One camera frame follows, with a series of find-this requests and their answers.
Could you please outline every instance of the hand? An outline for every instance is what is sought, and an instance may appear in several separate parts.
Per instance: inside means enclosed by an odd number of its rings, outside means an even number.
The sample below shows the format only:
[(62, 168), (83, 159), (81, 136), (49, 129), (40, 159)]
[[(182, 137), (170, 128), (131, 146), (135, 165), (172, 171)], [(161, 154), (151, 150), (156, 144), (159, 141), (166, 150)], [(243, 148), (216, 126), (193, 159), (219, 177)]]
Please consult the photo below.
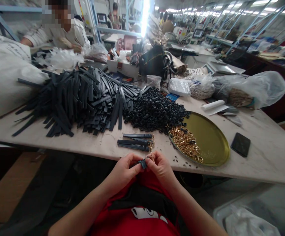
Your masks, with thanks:
[(118, 160), (112, 172), (102, 183), (110, 197), (117, 194), (132, 180), (133, 177), (143, 171), (141, 165), (131, 167), (139, 160), (143, 160), (143, 158), (133, 153)]
[(146, 164), (148, 168), (155, 174), (162, 186), (167, 191), (170, 191), (172, 188), (178, 185), (179, 182), (176, 179), (171, 165), (165, 156), (158, 151), (153, 152), (153, 154), (155, 155), (154, 162), (151, 159), (146, 158)]

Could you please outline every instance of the small parts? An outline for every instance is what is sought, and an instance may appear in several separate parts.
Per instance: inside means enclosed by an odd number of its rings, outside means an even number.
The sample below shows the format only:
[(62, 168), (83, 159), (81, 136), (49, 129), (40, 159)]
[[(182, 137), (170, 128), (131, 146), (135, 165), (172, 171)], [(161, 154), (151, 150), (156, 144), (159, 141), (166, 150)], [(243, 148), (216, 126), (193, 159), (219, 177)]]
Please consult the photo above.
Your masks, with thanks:
[(151, 160), (153, 160), (153, 162), (155, 162), (155, 155), (153, 153), (148, 154), (146, 158), (150, 158)]
[(196, 139), (187, 128), (182, 126), (172, 128), (170, 130), (170, 136), (174, 144), (182, 153), (197, 162), (203, 162), (203, 158), (200, 156), (200, 148), (196, 143)]
[(164, 97), (157, 88), (145, 89), (133, 101), (133, 110), (126, 112), (125, 121), (146, 132), (159, 130), (165, 135), (175, 126), (186, 126), (183, 117), (189, 117), (183, 105)]

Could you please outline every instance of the work table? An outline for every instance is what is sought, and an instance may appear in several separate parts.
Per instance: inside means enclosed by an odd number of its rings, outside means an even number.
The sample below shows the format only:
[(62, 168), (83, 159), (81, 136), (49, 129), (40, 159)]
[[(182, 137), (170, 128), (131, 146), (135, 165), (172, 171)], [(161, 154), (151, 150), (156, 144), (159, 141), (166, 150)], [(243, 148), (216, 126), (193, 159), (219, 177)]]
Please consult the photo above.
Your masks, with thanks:
[[(247, 158), (241, 157), (231, 149), (229, 161), (224, 165), (206, 167), (184, 158), (178, 150), (173, 148), (168, 136), (155, 131), (153, 132), (155, 137), (153, 151), (161, 151), (168, 158), (173, 170), (285, 184), (285, 131), (264, 112), (240, 108), (239, 117), (243, 125), (238, 127), (220, 115), (207, 116), (200, 109), (200, 106), (205, 104), (201, 100), (180, 97), (176, 102), (183, 104), (186, 110), (208, 117), (224, 133), (229, 145), (232, 143), (235, 133), (238, 132), (251, 140), (251, 146)], [(0, 119), (1, 142), (80, 153), (112, 160), (118, 160), (130, 152), (140, 156), (148, 154), (117, 146), (117, 139), (123, 139), (123, 133), (143, 133), (138, 128), (132, 128), (131, 124), (124, 123), (122, 130), (118, 130), (116, 124), (113, 132), (106, 130), (105, 133), (99, 133), (97, 136), (83, 133), (82, 128), (77, 129), (74, 125), (72, 138), (68, 135), (48, 138), (45, 136), (48, 130), (44, 129), (44, 119), (39, 119), (18, 136), (12, 137), (12, 134), (25, 124), (25, 122), (17, 124), (14, 121), (27, 114), (24, 112), (15, 115), (13, 112)]]

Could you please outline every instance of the gold round tray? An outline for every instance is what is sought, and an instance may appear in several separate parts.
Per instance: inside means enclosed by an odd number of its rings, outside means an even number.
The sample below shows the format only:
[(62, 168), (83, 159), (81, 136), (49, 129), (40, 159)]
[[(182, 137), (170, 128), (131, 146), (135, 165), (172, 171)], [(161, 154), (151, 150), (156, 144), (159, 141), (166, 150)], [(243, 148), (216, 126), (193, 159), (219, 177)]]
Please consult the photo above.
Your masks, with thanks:
[(230, 157), (230, 147), (226, 137), (218, 126), (208, 118), (195, 112), (191, 112), (188, 119), (184, 118), (184, 122), (187, 123), (186, 128), (189, 132), (193, 133), (193, 137), (196, 139), (198, 147), (200, 147), (200, 156), (203, 158), (203, 162), (197, 162), (186, 156), (174, 144), (171, 136), (169, 136), (175, 148), (177, 148), (183, 156), (205, 166), (217, 167), (226, 163)]

